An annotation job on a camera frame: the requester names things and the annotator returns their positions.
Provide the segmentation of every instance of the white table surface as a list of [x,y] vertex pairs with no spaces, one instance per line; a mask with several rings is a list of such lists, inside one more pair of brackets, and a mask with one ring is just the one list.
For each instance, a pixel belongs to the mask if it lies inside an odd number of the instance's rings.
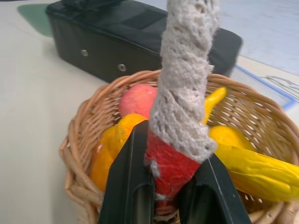
[[[0,3],[2,224],[76,223],[64,193],[58,149],[80,103],[105,84],[61,60],[53,40],[38,34],[16,11],[18,5],[44,2]],[[240,58],[239,63],[255,72],[255,62]],[[296,112],[289,114],[299,124]]]

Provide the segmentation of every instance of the black bag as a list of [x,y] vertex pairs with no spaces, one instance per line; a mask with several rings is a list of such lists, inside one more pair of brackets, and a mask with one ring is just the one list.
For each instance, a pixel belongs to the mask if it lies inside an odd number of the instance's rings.
[[[134,0],[62,0],[47,15],[59,55],[107,82],[162,67],[164,10]],[[216,73],[229,76],[241,43],[218,30],[209,55]]]

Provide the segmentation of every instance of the wicker basket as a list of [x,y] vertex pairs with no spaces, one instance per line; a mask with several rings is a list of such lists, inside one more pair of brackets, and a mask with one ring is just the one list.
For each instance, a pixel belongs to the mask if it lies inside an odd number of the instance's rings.
[[[120,119],[118,104],[122,94],[141,83],[156,87],[159,74],[160,71],[141,71],[116,79],[83,102],[71,120],[60,155],[67,167],[65,191],[77,205],[80,223],[97,222],[103,196],[88,177],[93,148],[103,131]],[[227,87],[228,95],[215,107],[208,125],[236,127],[260,153],[298,165],[299,131],[282,108],[254,89],[221,75],[209,76],[206,93],[221,86]],[[297,202],[271,203],[242,192],[240,196],[252,223],[298,223],[295,221],[299,209]]]

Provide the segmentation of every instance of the metal rivet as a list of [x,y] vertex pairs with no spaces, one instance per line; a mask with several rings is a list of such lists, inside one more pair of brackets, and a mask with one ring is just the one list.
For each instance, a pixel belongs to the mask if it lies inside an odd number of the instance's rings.
[[124,64],[119,64],[119,65],[118,65],[118,69],[119,69],[120,71],[126,71],[126,70],[127,70],[127,67],[126,67]]
[[81,50],[81,54],[82,54],[84,57],[87,57],[87,56],[88,56],[88,52],[87,52],[87,50],[84,50],[84,49]]

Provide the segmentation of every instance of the white lace wrap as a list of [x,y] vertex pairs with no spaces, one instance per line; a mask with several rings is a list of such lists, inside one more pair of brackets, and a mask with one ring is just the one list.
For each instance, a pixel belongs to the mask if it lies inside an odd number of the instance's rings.
[[163,34],[163,68],[151,109],[152,132],[176,150],[202,163],[216,149],[204,118],[207,56],[218,28],[218,0],[168,0]]

